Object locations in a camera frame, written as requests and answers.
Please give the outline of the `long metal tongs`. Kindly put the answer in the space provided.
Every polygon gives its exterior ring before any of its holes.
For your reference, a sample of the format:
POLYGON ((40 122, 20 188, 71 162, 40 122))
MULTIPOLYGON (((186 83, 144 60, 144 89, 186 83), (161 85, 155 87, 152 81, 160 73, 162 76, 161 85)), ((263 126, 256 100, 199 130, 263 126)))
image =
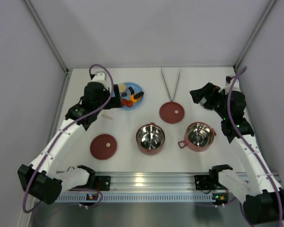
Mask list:
POLYGON ((160 68, 160 74, 162 77, 163 85, 165 87, 168 99, 170 102, 175 101, 177 89, 181 76, 181 68, 160 68))

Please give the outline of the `red sausage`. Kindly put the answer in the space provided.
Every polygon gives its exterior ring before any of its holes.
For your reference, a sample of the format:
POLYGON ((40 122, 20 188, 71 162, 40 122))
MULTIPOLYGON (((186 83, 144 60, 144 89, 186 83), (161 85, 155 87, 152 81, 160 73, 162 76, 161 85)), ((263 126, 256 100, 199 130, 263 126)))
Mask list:
POLYGON ((133 102, 131 100, 122 99, 122 106, 132 107, 133 106, 133 102))

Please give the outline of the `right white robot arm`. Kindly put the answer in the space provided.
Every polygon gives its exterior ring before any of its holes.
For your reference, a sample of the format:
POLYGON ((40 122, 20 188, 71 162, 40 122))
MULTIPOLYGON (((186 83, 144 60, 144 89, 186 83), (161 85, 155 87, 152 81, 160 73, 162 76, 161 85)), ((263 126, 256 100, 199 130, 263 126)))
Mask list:
POLYGON ((237 152, 249 181, 243 181, 230 165, 214 166, 210 176, 240 202, 246 220, 253 225, 284 221, 284 189, 269 170, 257 148, 256 137, 244 117, 245 95, 240 91, 228 93, 212 83, 190 91, 192 100, 203 108, 214 110, 222 119, 221 129, 237 152))

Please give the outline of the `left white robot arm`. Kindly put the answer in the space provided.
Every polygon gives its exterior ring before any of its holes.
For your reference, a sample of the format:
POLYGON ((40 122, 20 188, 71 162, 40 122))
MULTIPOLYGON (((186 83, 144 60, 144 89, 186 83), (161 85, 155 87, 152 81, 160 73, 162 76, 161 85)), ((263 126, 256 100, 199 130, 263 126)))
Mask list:
POLYGON ((23 191, 50 205, 61 193, 72 188, 93 188, 96 172, 84 165, 58 174, 57 168, 70 152, 74 142, 97 119, 102 109, 120 108, 119 87, 109 90, 100 82, 90 82, 80 101, 71 107, 56 135, 29 165, 21 165, 18 177, 23 191))

